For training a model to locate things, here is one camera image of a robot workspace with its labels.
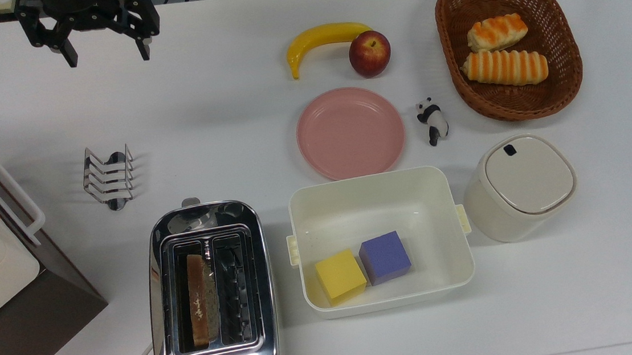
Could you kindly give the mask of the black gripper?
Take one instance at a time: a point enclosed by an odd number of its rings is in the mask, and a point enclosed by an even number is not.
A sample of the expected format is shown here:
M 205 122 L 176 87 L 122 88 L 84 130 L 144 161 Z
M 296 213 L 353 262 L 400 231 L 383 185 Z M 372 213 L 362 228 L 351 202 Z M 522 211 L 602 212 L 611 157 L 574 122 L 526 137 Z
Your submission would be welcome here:
M 15 0 L 14 14 L 32 46 L 46 46 L 76 68 L 73 31 L 110 29 L 136 40 L 143 60 L 150 59 L 152 36 L 160 32 L 151 0 Z

